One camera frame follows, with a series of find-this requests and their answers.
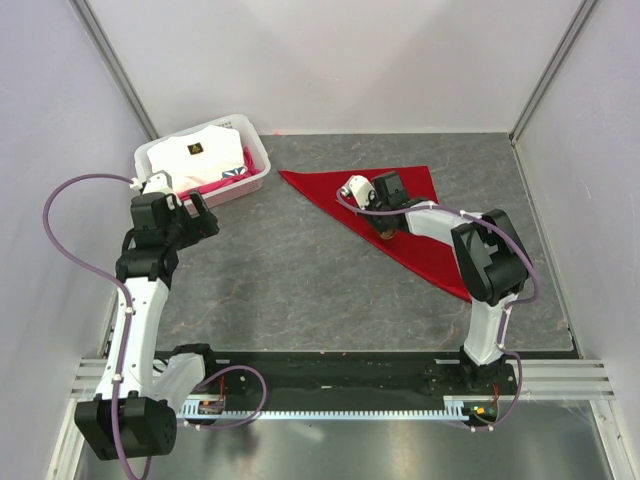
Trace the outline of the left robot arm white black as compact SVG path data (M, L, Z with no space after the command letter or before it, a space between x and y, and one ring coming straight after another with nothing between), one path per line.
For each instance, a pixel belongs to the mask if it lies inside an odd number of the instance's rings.
M155 372L159 321L168 299L180 250L214 236L216 216L197 191L186 203L173 194L146 193L132 199L132 228L115 266L119 305L107 365L92 400L77 405L74 421L104 461L169 454L177 415L195 390L208 393L219 382L211 348L183 345L165 354Z

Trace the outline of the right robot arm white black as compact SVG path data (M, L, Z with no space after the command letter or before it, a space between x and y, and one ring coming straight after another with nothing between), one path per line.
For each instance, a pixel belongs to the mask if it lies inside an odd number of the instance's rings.
M382 237L403 231L450 246L471 296L471 321L460 351L458 381L477 394L489 387L504 363L504 338L512 303L529 271L528 256L506 212L485 214L447 209L412 199L396 171L373 180L349 181L358 208Z

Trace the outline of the red cloth napkin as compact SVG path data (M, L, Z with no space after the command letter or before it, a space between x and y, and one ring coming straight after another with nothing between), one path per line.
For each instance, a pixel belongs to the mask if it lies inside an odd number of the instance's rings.
M402 231L390 239L383 239L367 220L337 202L336 191L351 176L362 175L371 180L392 170L391 167L311 173L281 170L279 174L311 203L390 258L439 289L470 302L471 296L460 277L450 246Z

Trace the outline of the wooden spoon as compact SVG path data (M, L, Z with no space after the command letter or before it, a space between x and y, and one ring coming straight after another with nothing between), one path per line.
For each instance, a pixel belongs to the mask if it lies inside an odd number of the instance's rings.
M378 229L378 235L383 240L392 239L398 232L398 228L395 226L383 225Z

